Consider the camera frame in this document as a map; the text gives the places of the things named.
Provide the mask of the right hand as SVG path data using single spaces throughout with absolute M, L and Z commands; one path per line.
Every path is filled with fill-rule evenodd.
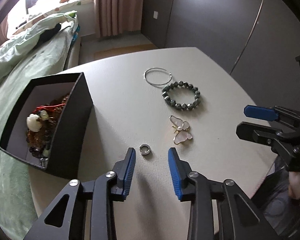
M 300 172 L 289 172 L 288 195 L 292 199 L 300 199 Z

